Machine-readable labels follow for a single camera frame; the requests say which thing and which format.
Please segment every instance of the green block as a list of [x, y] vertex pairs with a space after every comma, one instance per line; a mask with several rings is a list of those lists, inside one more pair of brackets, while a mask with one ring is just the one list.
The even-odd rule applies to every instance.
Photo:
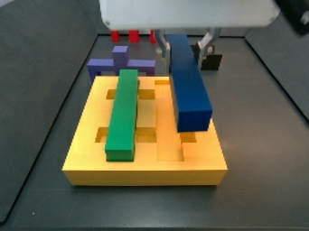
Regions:
[[138, 88], [138, 70], [123, 69], [119, 72], [118, 90], [106, 138], [106, 159], [109, 162], [134, 161]]

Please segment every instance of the yellow wooden board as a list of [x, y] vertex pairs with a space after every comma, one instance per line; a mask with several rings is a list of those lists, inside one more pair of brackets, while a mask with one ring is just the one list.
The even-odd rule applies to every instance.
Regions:
[[106, 161], [118, 77], [96, 77], [63, 166], [71, 184], [218, 185], [228, 165], [213, 121], [208, 132], [178, 134], [169, 77], [139, 81], [134, 162]]

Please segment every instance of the black table surface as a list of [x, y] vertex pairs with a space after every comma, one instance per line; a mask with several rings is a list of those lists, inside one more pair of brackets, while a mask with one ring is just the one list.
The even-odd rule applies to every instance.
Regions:
[[[129, 44], [122, 38], [121, 44]], [[147, 38], [134, 59], [154, 59]], [[99, 37], [91, 58], [110, 58]], [[62, 172], [91, 89], [86, 67], [70, 91], [19, 201], [0, 228], [309, 228], [309, 129], [244, 39], [218, 39], [220, 71], [203, 71], [229, 172], [220, 186], [74, 187]], [[163, 74], [158, 60], [157, 75]]]

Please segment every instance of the square hole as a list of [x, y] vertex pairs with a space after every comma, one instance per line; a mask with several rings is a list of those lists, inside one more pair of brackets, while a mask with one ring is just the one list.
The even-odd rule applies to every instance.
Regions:
[[179, 133], [182, 143], [197, 143], [195, 133]]
[[96, 132], [95, 142], [106, 143], [107, 134], [109, 134], [109, 127], [99, 127]]
[[139, 99], [155, 99], [155, 90], [139, 89]]
[[109, 89], [106, 99], [115, 99], [115, 96], [117, 96], [117, 90]]
[[157, 143], [157, 134], [154, 127], [137, 128], [137, 143]]

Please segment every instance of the purple cross-shaped block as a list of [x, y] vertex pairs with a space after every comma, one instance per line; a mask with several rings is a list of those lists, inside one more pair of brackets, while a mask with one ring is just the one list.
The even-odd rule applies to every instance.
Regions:
[[114, 71], [119, 75], [122, 69], [137, 69], [139, 72], [145, 72], [147, 76], [155, 75], [155, 60], [130, 60], [129, 46], [115, 46], [113, 58], [113, 60], [90, 60], [87, 67], [92, 82], [102, 71]]

